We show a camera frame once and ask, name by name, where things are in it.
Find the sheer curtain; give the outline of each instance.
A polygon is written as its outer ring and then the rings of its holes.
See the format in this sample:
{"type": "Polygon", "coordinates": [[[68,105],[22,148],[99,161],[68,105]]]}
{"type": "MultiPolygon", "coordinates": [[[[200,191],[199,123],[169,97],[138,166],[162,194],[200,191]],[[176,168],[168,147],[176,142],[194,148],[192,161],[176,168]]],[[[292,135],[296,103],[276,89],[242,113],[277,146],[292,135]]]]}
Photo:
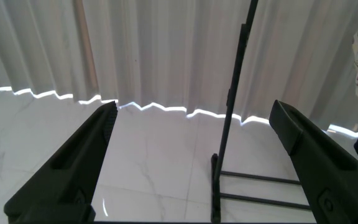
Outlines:
{"type": "MultiPolygon", "coordinates": [[[[250,1],[0,0],[0,87],[223,114],[250,1]]],[[[358,1],[260,0],[234,112],[358,131],[358,1]]]]}

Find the black clothes rack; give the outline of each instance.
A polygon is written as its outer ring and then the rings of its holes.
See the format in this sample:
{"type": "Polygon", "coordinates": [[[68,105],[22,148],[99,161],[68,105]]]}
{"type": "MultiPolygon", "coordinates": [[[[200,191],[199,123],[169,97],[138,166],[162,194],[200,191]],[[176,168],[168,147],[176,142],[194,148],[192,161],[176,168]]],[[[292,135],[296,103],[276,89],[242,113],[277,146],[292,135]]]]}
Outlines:
{"type": "Polygon", "coordinates": [[[305,209],[310,210],[309,205],[301,205],[297,203],[290,203],[290,202],[281,202],[276,200],[268,200],[264,198],[255,198],[255,197],[246,197],[241,195],[233,195],[233,194],[226,194],[220,191],[220,176],[226,175],[231,177],[241,177],[247,179],[255,179],[255,180],[264,180],[264,181],[271,181],[283,184],[294,184],[294,185],[301,185],[299,181],[296,180],[286,180],[286,179],[279,179],[273,177],[264,177],[260,175],[250,175],[250,174],[240,174],[237,172],[228,172],[222,171],[224,153],[226,151],[226,144],[227,139],[229,136],[231,118],[234,109],[234,102],[236,100],[236,93],[237,87],[239,84],[242,61],[244,59],[244,54],[246,52],[247,42],[249,39],[250,30],[252,27],[252,23],[254,21],[256,8],[258,5],[258,0],[252,0],[249,12],[247,15],[247,21],[245,24],[241,25],[241,32],[239,43],[237,46],[237,55],[236,55],[236,62],[234,64],[234,71],[231,81],[231,86],[229,89],[229,93],[227,95],[227,110],[226,110],[226,117],[224,120],[223,126],[223,133],[221,139],[221,145],[219,148],[219,155],[213,154],[211,158],[211,191],[212,191],[212,201],[211,201],[211,221],[212,223],[220,223],[221,222],[221,198],[226,199],[234,199],[234,200],[243,200],[248,202],[257,202],[257,203],[265,203],[269,205],[278,205],[288,208],[297,208],[297,209],[305,209]]]}

